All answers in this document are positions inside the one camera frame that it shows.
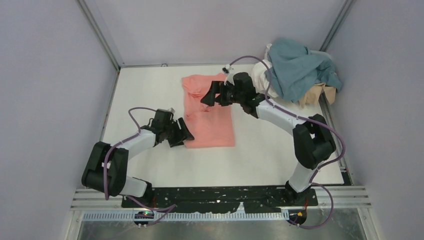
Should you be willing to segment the pink t-shirt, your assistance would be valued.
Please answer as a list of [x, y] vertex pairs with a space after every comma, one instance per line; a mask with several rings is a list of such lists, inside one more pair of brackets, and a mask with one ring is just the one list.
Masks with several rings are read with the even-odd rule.
[[208, 106], [201, 103], [213, 81], [223, 82], [226, 76], [190, 75], [182, 78], [184, 91], [184, 122], [194, 136], [184, 145], [188, 149], [234, 147], [235, 135], [230, 106]]

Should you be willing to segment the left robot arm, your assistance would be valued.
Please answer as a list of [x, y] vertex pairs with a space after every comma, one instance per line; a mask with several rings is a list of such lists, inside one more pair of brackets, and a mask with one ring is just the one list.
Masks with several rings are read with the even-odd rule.
[[128, 175], [129, 161], [163, 141], [171, 148], [195, 140], [183, 118], [174, 119], [174, 111], [157, 109], [148, 124], [135, 123], [136, 132], [116, 143], [94, 144], [81, 177], [84, 187], [110, 197], [123, 196], [139, 206], [155, 206], [155, 193], [150, 182]]

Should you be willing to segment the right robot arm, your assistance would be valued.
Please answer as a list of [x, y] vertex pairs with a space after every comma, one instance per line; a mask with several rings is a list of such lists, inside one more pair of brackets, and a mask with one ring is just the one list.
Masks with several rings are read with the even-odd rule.
[[336, 150], [334, 138], [322, 115], [303, 119], [288, 111], [257, 92], [246, 72], [235, 74], [233, 82], [212, 81], [201, 103], [210, 107], [239, 104], [246, 114], [270, 122], [292, 136], [297, 165], [284, 186], [283, 200], [286, 203], [296, 204], [305, 200], [319, 166]]

